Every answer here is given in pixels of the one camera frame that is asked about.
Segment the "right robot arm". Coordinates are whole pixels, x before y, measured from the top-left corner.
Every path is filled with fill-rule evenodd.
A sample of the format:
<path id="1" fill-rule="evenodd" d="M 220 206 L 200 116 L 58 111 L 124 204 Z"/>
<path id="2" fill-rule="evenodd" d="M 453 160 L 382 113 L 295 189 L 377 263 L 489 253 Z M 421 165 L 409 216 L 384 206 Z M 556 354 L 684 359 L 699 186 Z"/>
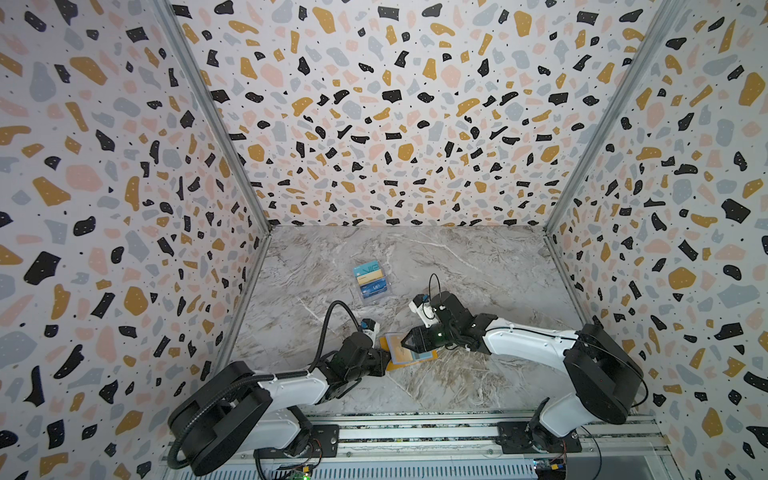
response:
<path id="1" fill-rule="evenodd" d="M 526 427 L 540 449 L 595 421 L 625 423 L 638 404 L 638 391 L 647 387 L 637 363 L 597 324 L 579 330 L 524 326 L 497 315 L 475 315 L 450 292 L 435 298 L 418 294 L 409 309 L 422 321 L 401 341 L 413 353 L 458 347 L 521 358 L 567 376 L 570 392 L 543 400 Z"/>

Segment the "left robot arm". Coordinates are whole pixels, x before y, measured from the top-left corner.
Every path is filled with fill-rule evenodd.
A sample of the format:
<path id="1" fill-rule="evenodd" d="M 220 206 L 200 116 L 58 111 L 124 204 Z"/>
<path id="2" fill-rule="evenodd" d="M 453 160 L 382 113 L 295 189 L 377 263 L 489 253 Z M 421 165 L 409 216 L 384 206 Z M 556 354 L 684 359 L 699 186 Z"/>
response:
<path id="1" fill-rule="evenodd" d="M 363 378 L 385 376 L 390 362 L 390 352 L 360 332 L 305 370 L 257 373 L 235 361 L 170 414 L 167 465 L 204 476 L 243 450 L 301 456 L 317 445 L 301 408 L 343 398 Z"/>

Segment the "yellow card holder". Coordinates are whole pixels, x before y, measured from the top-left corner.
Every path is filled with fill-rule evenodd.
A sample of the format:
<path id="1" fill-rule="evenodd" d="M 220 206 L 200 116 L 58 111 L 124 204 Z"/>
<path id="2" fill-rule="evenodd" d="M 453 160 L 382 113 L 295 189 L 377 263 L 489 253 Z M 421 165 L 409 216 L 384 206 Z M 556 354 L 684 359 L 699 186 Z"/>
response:
<path id="1" fill-rule="evenodd" d="M 386 367 L 387 372 L 406 368 L 423 362 L 436 360 L 436 351 L 415 353 L 401 345 L 405 333 L 387 333 L 379 338 L 379 346 L 390 353 L 390 362 Z"/>

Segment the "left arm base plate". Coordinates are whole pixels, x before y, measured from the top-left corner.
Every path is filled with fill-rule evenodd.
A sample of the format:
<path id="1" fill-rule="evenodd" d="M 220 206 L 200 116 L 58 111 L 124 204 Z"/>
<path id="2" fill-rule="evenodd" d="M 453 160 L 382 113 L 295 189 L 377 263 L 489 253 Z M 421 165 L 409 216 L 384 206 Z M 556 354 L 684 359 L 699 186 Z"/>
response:
<path id="1" fill-rule="evenodd" d="M 335 458 L 339 446 L 338 424 L 313 425 L 310 430 L 301 427 L 298 436 L 282 449 L 275 447 L 257 449 L 262 459 L 286 461 Z"/>

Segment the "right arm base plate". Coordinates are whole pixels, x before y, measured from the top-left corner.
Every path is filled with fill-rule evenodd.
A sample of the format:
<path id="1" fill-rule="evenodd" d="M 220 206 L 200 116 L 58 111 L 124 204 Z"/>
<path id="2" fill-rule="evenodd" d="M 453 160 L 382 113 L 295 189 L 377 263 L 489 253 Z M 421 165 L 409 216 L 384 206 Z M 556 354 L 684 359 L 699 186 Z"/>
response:
<path id="1" fill-rule="evenodd" d="M 555 437 L 543 428 L 531 429 L 524 421 L 500 422 L 495 443 L 504 454 L 571 454 L 581 453 L 582 445 L 575 432 Z"/>

